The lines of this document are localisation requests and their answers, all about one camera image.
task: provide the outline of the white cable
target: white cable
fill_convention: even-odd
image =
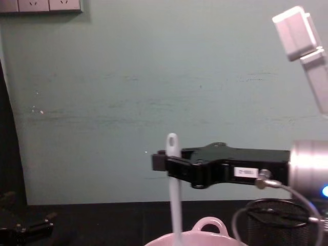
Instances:
[[[324,226],[323,226],[321,216],[320,216],[318,210],[315,208],[315,206],[309,200],[307,200],[303,195],[301,195],[300,193],[298,193],[297,191],[295,191],[294,189],[292,189],[288,186],[284,186],[279,181],[264,180],[264,182],[265,182],[266,186],[268,186],[268,187],[276,188],[276,189],[281,188],[281,189],[284,189],[284,190],[292,193],[295,197],[297,197],[301,202],[304,203],[306,208],[308,210],[310,210],[312,212],[312,214],[314,215],[314,217],[316,217],[317,220],[318,220],[317,221],[317,223],[318,223],[318,237],[317,237],[317,242],[316,242],[315,246],[321,246],[322,239],[323,239],[323,233],[324,233]],[[238,220],[238,217],[240,216],[240,214],[245,212],[246,210],[247,209],[240,209],[232,217],[232,232],[234,234],[235,239],[238,241],[239,246],[243,246],[243,243],[242,243],[242,241],[240,239],[240,236],[239,236],[239,233],[238,233],[237,220]]]

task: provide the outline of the wall outlet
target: wall outlet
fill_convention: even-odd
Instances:
[[[49,0],[18,0],[20,12],[47,12]]]
[[[82,12],[80,0],[49,0],[50,11],[75,11]]]
[[[0,0],[0,13],[18,12],[17,0]]]

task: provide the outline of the label sticker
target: label sticker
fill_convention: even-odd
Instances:
[[[235,168],[235,177],[257,178],[258,177],[258,169],[257,168]]]

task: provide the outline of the green wall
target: green wall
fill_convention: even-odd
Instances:
[[[299,62],[271,18],[325,1],[93,0],[81,15],[0,19],[29,204],[168,200],[150,154],[183,147],[289,149],[328,139]],[[285,197],[220,184],[184,200]]]

